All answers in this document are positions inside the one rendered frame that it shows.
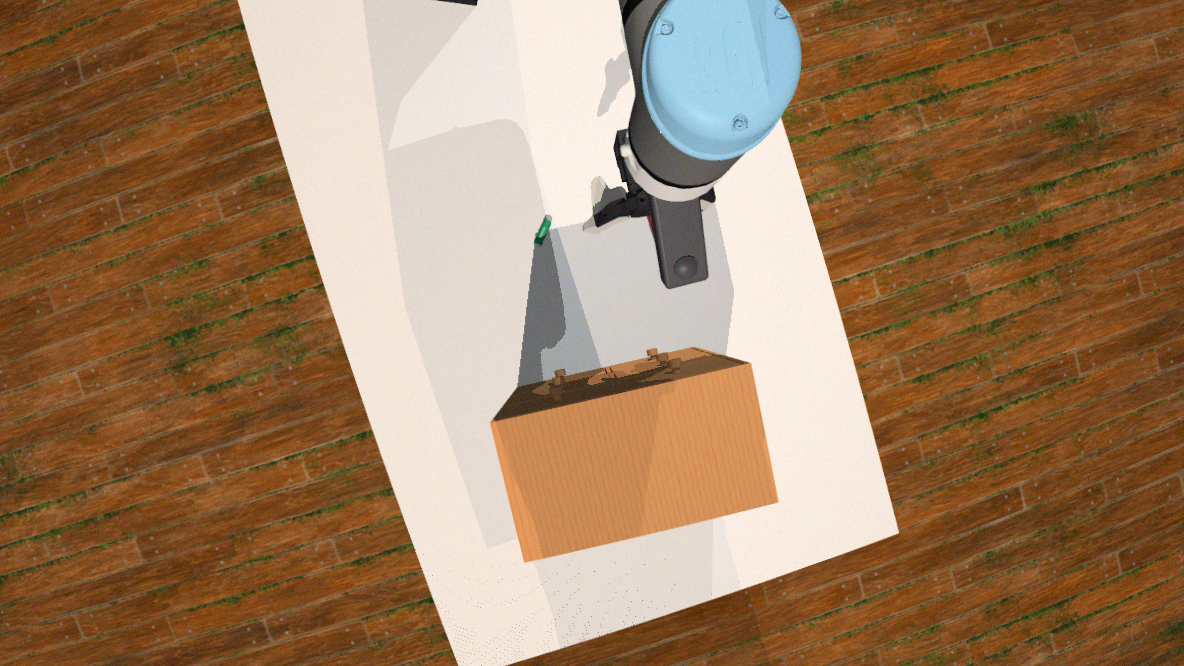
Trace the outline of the brown wooden drawer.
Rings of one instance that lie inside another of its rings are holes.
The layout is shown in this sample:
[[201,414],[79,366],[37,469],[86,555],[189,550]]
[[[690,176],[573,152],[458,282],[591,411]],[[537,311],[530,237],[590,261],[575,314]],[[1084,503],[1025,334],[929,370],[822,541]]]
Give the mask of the brown wooden drawer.
[[[675,352],[668,353],[668,358],[669,358],[668,360],[675,359],[675,358],[678,358],[678,357],[683,357],[683,356],[691,356],[691,354],[696,354],[696,353],[701,353],[701,351],[699,351],[699,350],[691,350],[691,348],[680,350],[680,351],[675,351]],[[648,365],[648,364],[654,364],[654,363],[657,363],[656,354],[658,354],[657,348],[646,350],[646,356],[650,356],[649,358],[636,360],[636,361],[628,361],[628,363],[618,364],[618,365],[614,365],[614,366],[610,366],[610,370],[613,373],[613,372],[618,372],[618,371],[626,370],[626,369],[635,369],[635,367],[641,367],[641,366],[644,366],[644,365]]]
[[[682,361],[682,366],[684,366],[684,365],[688,365],[688,364],[693,364],[693,363],[697,363],[697,361],[706,361],[706,360],[710,360],[710,359],[714,359],[714,358],[719,358],[719,357],[718,356],[712,356],[712,354],[708,354],[708,353],[703,352],[703,353],[699,353],[699,354],[694,354],[694,356],[681,357],[681,361]],[[636,377],[636,376],[649,374],[649,373],[654,373],[654,372],[658,372],[658,371],[669,369],[668,367],[668,361],[665,361],[665,360],[669,359],[667,352],[656,354],[656,359],[659,363],[650,364],[650,365],[646,365],[646,366],[641,366],[641,367],[637,367],[637,369],[628,369],[628,370],[624,370],[624,371],[614,372],[614,379],[617,382],[619,382],[619,380],[632,378],[632,377]]]
[[570,393],[564,393],[562,385],[556,385],[549,388],[549,392],[551,397],[507,406],[506,411],[500,416],[498,420],[506,420],[522,414],[536,412],[553,406],[562,406],[580,401],[588,401],[597,397],[616,393],[614,388],[612,386],[611,383],[596,388],[586,388]]
[[[564,376],[564,374],[566,374],[565,369],[559,369],[559,370],[555,371],[555,376],[556,377],[558,376]],[[565,380],[565,383],[578,382],[578,380],[587,379],[587,378],[600,376],[600,374],[606,374],[606,372],[604,371],[604,369],[596,369],[596,370],[583,372],[583,373],[579,373],[579,374],[565,376],[564,380]],[[552,388],[552,386],[556,386],[556,385],[553,385],[552,380],[539,382],[539,383],[534,383],[534,384],[520,388],[520,390],[517,391],[517,393],[525,393],[525,392],[534,391],[534,390],[538,390],[538,389]]]
[[644,376],[635,377],[635,378],[631,378],[631,379],[622,380],[620,382],[620,388],[622,388],[623,391],[628,391],[628,390],[632,390],[632,389],[637,389],[637,388],[645,388],[645,386],[650,386],[650,385],[654,385],[654,384],[659,384],[659,383],[663,383],[663,382],[673,382],[673,380],[676,380],[676,379],[680,379],[680,378],[684,378],[684,377],[689,377],[689,376],[693,376],[693,374],[702,374],[702,373],[715,371],[715,370],[719,370],[719,369],[728,369],[728,367],[736,366],[736,365],[740,365],[740,364],[741,363],[738,363],[738,361],[731,361],[728,359],[718,358],[718,359],[713,359],[713,360],[709,360],[709,361],[700,361],[700,363],[696,363],[696,364],[691,364],[691,365],[687,365],[687,366],[681,367],[682,366],[681,358],[675,358],[675,359],[668,360],[668,367],[670,370],[665,370],[665,371],[661,371],[661,372],[652,373],[652,374],[644,374]]
[[[565,383],[564,376],[558,376],[558,377],[552,378],[552,382],[553,382],[553,385],[562,385],[564,393],[570,392],[570,391],[575,391],[575,390],[579,390],[579,389],[584,389],[584,388],[592,388],[592,386],[597,386],[597,385],[610,383],[607,374],[601,374],[601,376],[588,378],[588,379],[584,379],[584,380],[580,380],[580,382],[571,382],[571,383],[567,383],[567,384],[564,384]],[[548,396],[551,396],[549,388],[540,389],[540,390],[536,390],[536,391],[530,391],[530,392],[527,392],[527,393],[517,393],[511,399],[511,402],[510,402],[509,405],[522,403],[522,402],[526,402],[526,401],[535,401],[535,399],[548,397]]]

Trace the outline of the brown wooden chest of drawers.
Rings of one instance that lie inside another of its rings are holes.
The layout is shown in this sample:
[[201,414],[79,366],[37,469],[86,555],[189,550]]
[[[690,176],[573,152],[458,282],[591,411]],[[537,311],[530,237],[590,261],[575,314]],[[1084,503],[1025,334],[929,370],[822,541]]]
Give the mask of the brown wooden chest of drawers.
[[[749,361],[490,422],[523,561],[779,502]],[[609,373],[607,373],[609,371]],[[612,380],[611,380],[612,379]]]

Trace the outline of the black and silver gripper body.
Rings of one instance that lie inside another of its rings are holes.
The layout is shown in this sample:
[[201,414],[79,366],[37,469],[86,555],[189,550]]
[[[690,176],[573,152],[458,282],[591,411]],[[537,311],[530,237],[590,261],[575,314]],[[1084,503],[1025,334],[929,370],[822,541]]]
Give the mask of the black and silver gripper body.
[[625,156],[620,155],[620,145],[625,145],[626,132],[628,128],[616,132],[613,151],[614,151],[616,164],[620,172],[620,181],[628,184],[628,190],[629,190],[626,193],[628,206],[629,210],[633,210],[630,212],[630,217],[639,218],[650,216],[650,210],[646,198],[646,191],[642,188],[638,182],[635,182],[633,177],[628,169]]

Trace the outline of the green aa battery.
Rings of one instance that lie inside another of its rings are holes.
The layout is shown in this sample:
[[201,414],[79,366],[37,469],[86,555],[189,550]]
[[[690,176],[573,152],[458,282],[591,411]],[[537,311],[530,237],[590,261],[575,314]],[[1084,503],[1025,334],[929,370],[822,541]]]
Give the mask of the green aa battery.
[[536,237],[536,239],[533,243],[535,246],[541,246],[542,245],[543,239],[545,239],[545,237],[546,237],[546,235],[547,235],[547,232],[548,232],[548,230],[551,228],[551,223],[552,223],[551,220],[543,219],[543,224],[540,228],[540,230],[538,232],[538,237]]

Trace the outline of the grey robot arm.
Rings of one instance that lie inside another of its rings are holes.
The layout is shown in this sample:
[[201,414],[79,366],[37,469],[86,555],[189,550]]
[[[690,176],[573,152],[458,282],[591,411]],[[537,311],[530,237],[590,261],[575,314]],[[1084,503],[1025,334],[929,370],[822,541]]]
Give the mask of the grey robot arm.
[[802,45],[780,0],[618,1],[636,98],[620,155],[673,289],[708,278],[700,196],[774,129]]

